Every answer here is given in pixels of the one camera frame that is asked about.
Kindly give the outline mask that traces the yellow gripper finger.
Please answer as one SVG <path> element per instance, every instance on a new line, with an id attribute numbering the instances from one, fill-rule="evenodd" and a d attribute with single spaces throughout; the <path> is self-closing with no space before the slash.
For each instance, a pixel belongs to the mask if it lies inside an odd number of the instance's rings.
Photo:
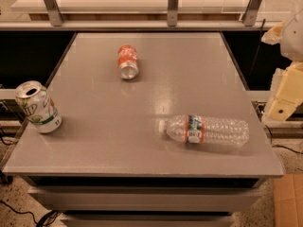
<path id="1" fill-rule="evenodd" d="M 303 103 L 303 62 L 293 61 L 273 74 L 263 121 L 286 121 Z"/>
<path id="2" fill-rule="evenodd" d="M 261 41 L 270 45 L 279 44 L 282 38 L 283 27 L 283 22 L 276 24 L 264 33 L 264 35 L 261 37 Z"/>

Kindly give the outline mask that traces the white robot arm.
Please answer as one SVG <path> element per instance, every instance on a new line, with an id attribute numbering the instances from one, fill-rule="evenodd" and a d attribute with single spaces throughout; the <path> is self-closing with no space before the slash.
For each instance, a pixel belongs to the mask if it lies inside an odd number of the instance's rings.
<path id="1" fill-rule="evenodd" d="M 280 53 L 291 60 L 286 69 L 273 74 L 263 121 L 285 121 L 303 103 L 303 10 L 293 12 L 261 38 L 266 44 L 280 44 Z"/>

